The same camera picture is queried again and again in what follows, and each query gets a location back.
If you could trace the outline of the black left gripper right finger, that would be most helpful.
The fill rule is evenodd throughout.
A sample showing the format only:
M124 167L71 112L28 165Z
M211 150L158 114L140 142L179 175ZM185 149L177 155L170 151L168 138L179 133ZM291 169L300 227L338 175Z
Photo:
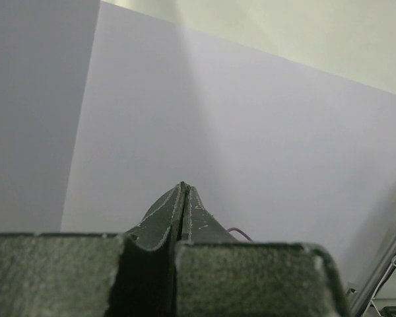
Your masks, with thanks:
M240 242L191 188L176 245L178 316L348 316L337 266L318 244Z

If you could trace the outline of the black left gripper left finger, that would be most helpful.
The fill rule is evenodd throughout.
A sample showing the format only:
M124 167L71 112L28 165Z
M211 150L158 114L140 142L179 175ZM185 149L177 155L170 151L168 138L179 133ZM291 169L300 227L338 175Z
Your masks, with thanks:
M0 316L168 316L184 185L123 233L0 234Z

